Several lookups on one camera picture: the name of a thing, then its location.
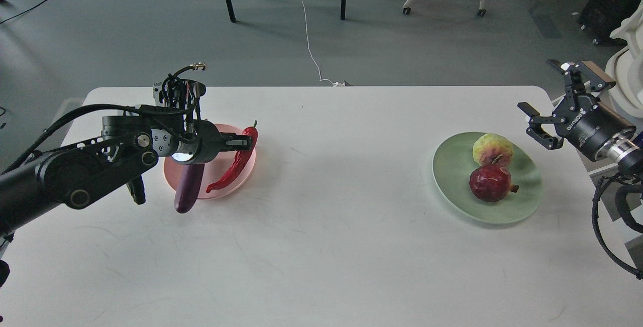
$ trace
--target table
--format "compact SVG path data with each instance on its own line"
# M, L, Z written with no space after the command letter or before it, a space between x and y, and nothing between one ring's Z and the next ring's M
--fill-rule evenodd
M243 187L177 214L157 165L144 205L121 188L55 208L7 249L0 313L8 325L641 325L643 285L595 240L576 150L524 134L520 101L551 109L534 86L210 87L203 117L259 121ZM104 87L85 101L97 102L153 103L152 91ZM65 141L113 114L78 119ZM490 226L441 197L433 153L468 131L531 156L546 190L533 215Z

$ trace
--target pink plate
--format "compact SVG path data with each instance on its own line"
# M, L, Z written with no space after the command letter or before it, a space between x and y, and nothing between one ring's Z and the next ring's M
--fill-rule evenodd
M241 134L241 132L243 132L243 130L227 124L215 125L219 129L219 132L222 133ZM221 190L212 190L211 192L205 192L207 186L218 181L221 176L223 176L225 171L227 171L228 167L232 165L235 154L236 153L232 151L218 153L217 157L215 157L214 160L205 164L203 179L201 181L200 192L198 196L199 199L216 199L217 197L226 196L234 190L237 190L248 179L248 176L250 176L253 167L255 167L255 160L257 160L256 148L252 151L252 155L250 156L250 160L248 160L248 164L246 164L246 167L244 167L244 169L241 171L239 177L232 181L232 184ZM163 162L163 174L165 175L165 180L167 181L167 183L174 190L176 190L176 188L179 186L179 180L181 180L182 171L183 165L175 162L171 157L165 158L165 161Z

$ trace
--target floor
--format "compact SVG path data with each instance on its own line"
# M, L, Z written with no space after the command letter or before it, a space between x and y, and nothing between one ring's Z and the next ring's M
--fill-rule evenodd
M0 21L41 1L6 0ZM622 48L581 31L588 0L487 0L482 18L479 0L415 0L408 16L405 0L347 0L344 21L340 0L232 2L236 23L224 0L48 0L1 24L0 168L95 87L151 86L193 62L209 87L532 84L556 98L547 59L604 66Z

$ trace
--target yellow fruit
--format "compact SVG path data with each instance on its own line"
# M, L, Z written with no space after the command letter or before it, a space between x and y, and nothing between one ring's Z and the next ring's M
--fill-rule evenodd
M514 144L506 137L486 133L473 143L473 160L478 165L507 167L514 158Z

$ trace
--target red fruit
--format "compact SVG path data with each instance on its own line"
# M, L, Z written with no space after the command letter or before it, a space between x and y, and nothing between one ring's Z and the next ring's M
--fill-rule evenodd
M482 165L469 177L469 188L480 200L499 201L509 192L517 192L517 185L511 183L509 171L497 164Z

